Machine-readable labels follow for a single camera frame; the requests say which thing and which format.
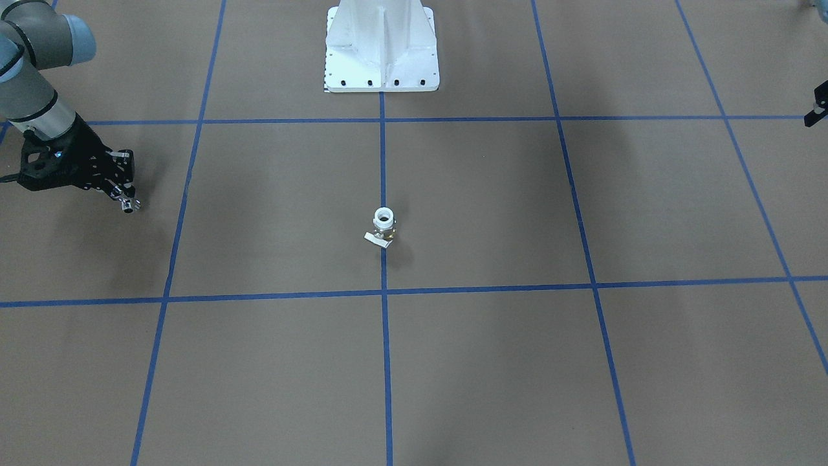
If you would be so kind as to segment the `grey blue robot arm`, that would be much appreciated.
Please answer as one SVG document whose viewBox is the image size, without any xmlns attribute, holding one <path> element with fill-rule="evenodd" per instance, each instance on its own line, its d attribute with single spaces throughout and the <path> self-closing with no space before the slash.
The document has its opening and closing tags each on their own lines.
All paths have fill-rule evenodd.
<svg viewBox="0 0 828 466">
<path fill-rule="evenodd" d="M 92 30 L 48 1 L 3 1 L 1 12 L 1 110 L 24 138 L 19 170 L 2 182 L 33 192 L 94 190 L 127 214 L 138 210 L 133 151 L 107 147 L 43 75 L 91 61 L 97 50 Z"/>
</svg>

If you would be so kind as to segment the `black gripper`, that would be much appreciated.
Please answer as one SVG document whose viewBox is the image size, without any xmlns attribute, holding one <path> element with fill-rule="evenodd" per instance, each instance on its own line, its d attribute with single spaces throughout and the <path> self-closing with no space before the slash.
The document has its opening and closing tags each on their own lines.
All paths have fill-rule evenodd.
<svg viewBox="0 0 828 466">
<path fill-rule="evenodd" d="M 68 132 L 41 139 L 24 131 L 17 183 L 30 191 L 75 186 L 98 190 L 120 204 L 137 204 L 135 154 L 115 151 L 77 115 Z"/>
</svg>

